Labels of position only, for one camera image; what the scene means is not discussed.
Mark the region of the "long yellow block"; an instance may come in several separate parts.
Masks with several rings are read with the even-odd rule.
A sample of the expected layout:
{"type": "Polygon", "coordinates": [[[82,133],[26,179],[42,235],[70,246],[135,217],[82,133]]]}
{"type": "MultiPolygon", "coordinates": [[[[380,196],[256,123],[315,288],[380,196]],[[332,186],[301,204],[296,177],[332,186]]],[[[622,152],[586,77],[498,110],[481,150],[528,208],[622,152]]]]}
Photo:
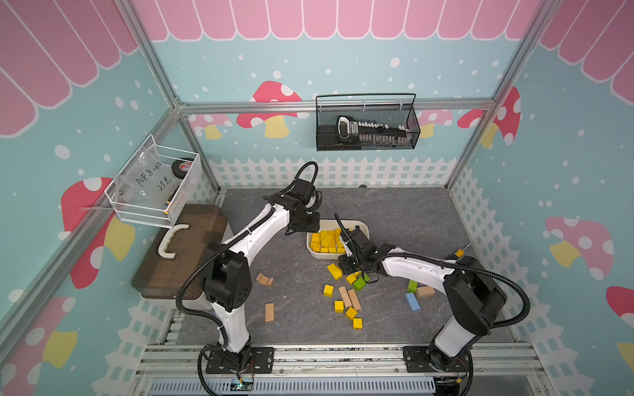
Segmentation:
{"type": "Polygon", "coordinates": [[[315,233],[311,235],[311,241],[310,241],[310,249],[312,250],[312,252],[321,252],[321,238],[320,238],[320,234],[319,233],[315,233]]]}

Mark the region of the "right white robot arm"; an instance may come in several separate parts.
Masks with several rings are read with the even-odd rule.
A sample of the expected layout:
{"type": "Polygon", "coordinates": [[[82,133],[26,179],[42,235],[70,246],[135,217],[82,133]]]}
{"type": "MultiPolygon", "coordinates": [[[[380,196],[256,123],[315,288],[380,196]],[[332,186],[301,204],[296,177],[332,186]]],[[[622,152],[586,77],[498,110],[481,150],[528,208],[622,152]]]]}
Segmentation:
{"type": "Polygon", "coordinates": [[[406,252],[392,244],[378,247],[363,231],[346,228],[338,213],[334,216],[348,260],[354,270],[361,272],[361,280],[371,284],[380,276],[403,278],[430,286],[447,297],[452,316],[417,360],[437,372],[448,372],[460,356],[465,356],[463,378],[467,382],[458,393],[467,395],[475,374],[472,346],[492,329],[510,327],[528,317],[531,302],[526,291],[515,281],[485,269],[475,257],[436,258],[406,252]]]}

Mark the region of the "large yellow front block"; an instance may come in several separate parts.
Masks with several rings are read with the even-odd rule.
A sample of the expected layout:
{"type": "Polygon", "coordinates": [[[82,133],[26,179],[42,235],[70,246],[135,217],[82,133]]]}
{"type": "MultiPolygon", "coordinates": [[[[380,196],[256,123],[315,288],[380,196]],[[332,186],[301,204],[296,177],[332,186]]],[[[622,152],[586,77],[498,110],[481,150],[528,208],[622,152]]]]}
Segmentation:
{"type": "Polygon", "coordinates": [[[330,251],[337,249],[338,236],[335,230],[320,231],[320,238],[322,245],[321,250],[326,249],[330,251]]]}

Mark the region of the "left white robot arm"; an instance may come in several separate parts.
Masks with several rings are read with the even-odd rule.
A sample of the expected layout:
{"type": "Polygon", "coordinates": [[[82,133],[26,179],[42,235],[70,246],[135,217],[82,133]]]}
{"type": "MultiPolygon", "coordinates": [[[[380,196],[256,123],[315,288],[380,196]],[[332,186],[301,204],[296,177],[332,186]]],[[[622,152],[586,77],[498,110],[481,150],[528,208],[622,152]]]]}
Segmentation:
{"type": "Polygon", "coordinates": [[[219,332],[219,342],[204,346],[196,361],[201,387],[209,395],[215,392],[206,382],[202,363],[214,352],[229,364],[229,369],[239,380],[254,366],[244,313],[244,304],[253,286],[250,265],[279,231],[292,235],[320,230],[318,209],[323,195],[315,187],[318,174],[319,165],[315,161],[300,166],[288,186],[264,198],[264,209],[242,231],[220,245],[209,246],[211,254],[183,282],[175,296],[179,312],[210,320],[219,332]],[[198,278],[202,279],[204,297],[211,303],[210,312],[188,308],[183,303],[185,292],[198,278]]]}

